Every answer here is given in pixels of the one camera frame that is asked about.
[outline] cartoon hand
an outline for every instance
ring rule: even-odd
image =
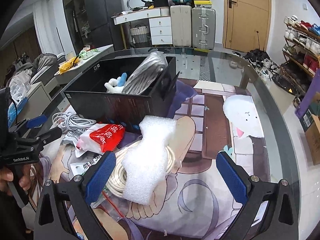
[[[163,180],[153,191],[149,205],[141,205],[132,202],[126,217],[133,217],[134,219],[139,220],[140,218],[152,217],[154,214],[158,214],[163,207],[166,192],[167,182],[166,180]]]
[[[61,145],[59,147],[57,156],[52,162],[48,178],[53,180],[54,183],[59,183],[61,173],[63,172],[68,174],[70,173],[70,171],[64,167],[62,162],[62,158],[66,151],[66,148],[67,148],[67,145]]]

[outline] glass table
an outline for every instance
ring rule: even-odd
[[[125,217],[118,221],[122,228],[119,230],[127,234],[131,232],[134,239],[159,239],[161,235],[170,235],[172,239],[204,239],[208,235],[211,239],[219,238],[241,208],[215,168],[215,157],[223,146],[227,151],[232,148],[230,155],[233,160],[249,175],[276,183],[286,179],[292,187],[299,214],[300,182],[292,141],[274,98],[252,65],[232,54],[171,47],[116,51],[100,60],[142,57],[153,51],[176,57],[180,80],[194,87],[198,93],[184,102],[174,117],[177,120],[183,116],[191,117],[196,126],[195,136],[182,159],[182,167],[167,177],[166,185],[155,197],[154,206],[130,204],[123,211]],[[255,129],[262,128],[261,131],[243,131],[236,127],[236,120],[225,117],[223,103],[234,95],[251,98],[253,112],[257,116]],[[28,136],[35,137],[49,130],[52,115],[68,107],[68,99],[62,90],[43,112],[48,121]],[[55,155],[49,157],[53,162]],[[69,164],[66,160],[65,171],[70,170]],[[65,180],[72,177],[69,171]],[[114,201],[121,205],[122,200]],[[254,226],[257,227],[260,220],[257,217]],[[249,233],[254,234],[254,226]],[[118,237],[116,234],[114,239],[120,239],[123,232],[119,232]]]

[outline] screw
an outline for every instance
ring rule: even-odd
[[[281,184],[287,186],[289,183],[285,179],[281,179]]]
[[[256,176],[256,175],[252,175],[250,178],[251,178],[251,180],[254,181],[254,182],[258,182],[258,181],[260,180],[259,177]]]
[[[76,175],[76,176],[73,177],[74,181],[81,181],[81,179],[82,179],[81,175]]]
[[[45,184],[46,186],[50,186],[51,183],[52,183],[52,180],[51,180],[51,179],[48,179],[44,184]]]

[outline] plastic-wrapped gray cable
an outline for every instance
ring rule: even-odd
[[[168,62],[163,52],[155,51],[150,53],[130,75],[122,93],[131,95],[142,94],[167,66]]]

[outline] gray refrigerator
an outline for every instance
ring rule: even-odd
[[[120,25],[111,18],[121,13],[121,0],[84,0],[94,47],[113,44],[114,50],[124,49]]]

